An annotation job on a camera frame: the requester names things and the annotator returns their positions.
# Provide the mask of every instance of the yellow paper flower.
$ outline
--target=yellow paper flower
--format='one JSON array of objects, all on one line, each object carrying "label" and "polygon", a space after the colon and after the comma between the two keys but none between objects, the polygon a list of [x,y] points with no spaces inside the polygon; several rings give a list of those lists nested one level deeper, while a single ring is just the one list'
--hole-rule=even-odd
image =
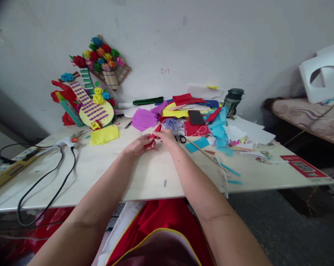
[{"label": "yellow paper flower", "polygon": [[105,53],[104,54],[104,59],[106,60],[106,61],[109,61],[110,59],[112,59],[113,57],[111,56],[111,54],[110,53]]},{"label": "yellow paper flower", "polygon": [[101,95],[103,93],[102,88],[94,88],[94,94]]},{"label": "yellow paper flower", "polygon": [[90,50],[85,50],[85,51],[83,52],[85,58],[90,58],[90,52],[91,52]]},{"label": "yellow paper flower", "polygon": [[104,98],[103,96],[99,95],[99,94],[94,94],[93,95],[93,102],[96,104],[103,104],[104,103]]}]

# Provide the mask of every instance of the red paper flower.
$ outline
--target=red paper flower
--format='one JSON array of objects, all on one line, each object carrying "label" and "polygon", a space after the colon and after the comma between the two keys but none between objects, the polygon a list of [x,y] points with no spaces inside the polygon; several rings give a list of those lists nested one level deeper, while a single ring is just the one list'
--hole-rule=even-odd
[{"label": "red paper flower", "polygon": [[74,58],[74,63],[76,64],[76,66],[78,66],[79,68],[82,68],[82,67],[85,67],[86,66],[86,60],[82,57],[82,56],[79,56],[77,55],[76,57],[73,57]]},{"label": "red paper flower", "polygon": [[104,49],[105,52],[111,52],[111,48],[107,44],[102,44],[101,47]]},{"label": "red paper flower", "polygon": [[113,98],[108,99],[107,102],[110,103],[112,107],[115,106],[115,100]]},{"label": "red paper flower", "polygon": [[99,54],[97,52],[90,52],[90,58],[93,60],[93,62],[96,62],[99,58]]}]

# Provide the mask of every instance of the person's right hand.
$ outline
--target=person's right hand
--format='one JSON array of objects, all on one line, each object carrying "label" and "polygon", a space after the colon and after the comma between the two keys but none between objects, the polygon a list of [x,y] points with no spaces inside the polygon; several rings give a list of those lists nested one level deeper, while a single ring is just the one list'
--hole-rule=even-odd
[{"label": "person's right hand", "polygon": [[162,129],[160,132],[153,132],[153,134],[160,139],[161,142],[166,145],[167,149],[177,145],[177,141],[174,138],[173,131],[170,129]]}]

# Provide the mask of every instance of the white tabletop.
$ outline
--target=white tabletop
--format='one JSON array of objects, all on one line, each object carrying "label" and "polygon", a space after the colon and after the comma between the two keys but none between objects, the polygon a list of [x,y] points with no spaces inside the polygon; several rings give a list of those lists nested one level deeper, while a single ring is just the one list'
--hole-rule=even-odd
[{"label": "white tabletop", "polygon": [[[76,167],[51,207],[77,205],[127,144],[138,136],[152,133],[154,130],[150,128],[141,133],[133,126],[124,129],[128,122],[130,122],[130,119],[127,118],[117,120],[116,123],[120,123],[118,125],[120,138],[102,146],[89,146],[90,139],[85,137],[90,135],[90,129],[76,126],[63,126],[59,132],[50,135],[38,144],[39,146],[54,145],[60,139],[85,129],[85,132],[80,137],[78,148],[74,149],[77,156]],[[189,139],[196,140],[198,137],[189,137]],[[122,198],[123,201],[184,196],[170,154],[162,143],[159,141],[157,143],[157,151],[149,151],[136,160],[129,184]],[[228,184],[229,193],[309,187],[334,183],[334,180],[330,177],[317,178],[315,181],[310,180],[287,164],[268,165],[256,161],[254,157],[243,156],[239,152],[235,152],[233,157],[228,157],[212,146],[207,146],[204,149],[215,151],[216,156],[223,164],[241,174],[241,177],[232,174],[231,179],[241,181],[242,185]],[[56,194],[73,165],[73,155],[70,149],[65,146],[63,151],[65,156],[61,166],[58,170],[45,177],[29,193],[22,204],[23,209],[45,208]],[[280,155],[294,154],[281,145],[270,147],[268,151],[273,156],[273,160],[282,160]],[[219,190],[225,192],[225,180],[220,167],[206,158],[200,151],[196,151],[190,156],[217,185]],[[40,177],[56,167],[60,157],[61,154],[58,148],[49,151],[0,187],[0,212],[16,210],[20,198]]]}]

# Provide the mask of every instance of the black cable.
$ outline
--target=black cable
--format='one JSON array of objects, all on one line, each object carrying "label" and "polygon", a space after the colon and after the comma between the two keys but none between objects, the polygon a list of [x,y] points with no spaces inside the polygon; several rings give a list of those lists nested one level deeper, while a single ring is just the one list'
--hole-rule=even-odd
[{"label": "black cable", "polygon": [[32,145],[32,144],[29,144],[29,143],[15,143],[15,144],[10,144],[10,145],[7,145],[7,146],[4,146],[1,150],[0,150],[0,160],[4,163],[4,164],[14,164],[16,161],[14,160],[11,160],[11,159],[8,159],[6,157],[3,157],[1,155],[1,152],[5,149],[5,148],[8,148],[10,146],[14,146],[14,145],[30,145],[30,146],[34,146],[34,147],[37,147],[37,148],[50,148],[52,146],[47,146],[47,147],[41,147],[41,146],[36,146],[36,145]]},{"label": "black cable", "polygon": [[60,159],[60,162],[58,163],[58,165],[55,167],[55,169],[51,170],[50,172],[48,172],[47,174],[45,174],[43,177],[41,177],[28,191],[27,193],[24,194],[24,196],[20,199],[19,203],[18,203],[18,209],[17,209],[17,220],[18,220],[18,223],[22,226],[29,226],[29,225],[32,225],[34,223],[36,223],[43,215],[44,213],[48,210],[48,208],[51,206],[51,204],[54,202],[54,200],[56,199],[56,197],[58,196],[58,194],[61,192],[63,186],[65,185],[66,181],[67,181],[67,178],[68,176],[71,174],[71,172],[73,171],[75,165],[76,165],[76,155],[73,151],[74,147],[71,147],[71,152],[73,154],[73,158],[74,158],[74,162],[73,162],[73,166],[71,168],[71,170],[69,171],[69,173],[66,175],[61,187],[59,188],[59,190],[57,191],[56,195],[52,198],[52,200],[50,201],[50,203],[48,204],[48,206],[44,209],[44,211],[39,215],[39,217],[37,219],[35,219],[35,221],[29,223],[29,224],[24,224],[23,221],[22,221],[22,218],[20,217],[20,205],[22,204],[22,201],[24,200],[24,198],[29,194],[29,192],[44,178],[46,177],[48,174],[50,174],[51,172],[55,171],[59,165],[61,164],[61,161],[63,159],[63,152],[62,152],[62,147],[60,147],[60,152],[61,152],[61,159]]}]

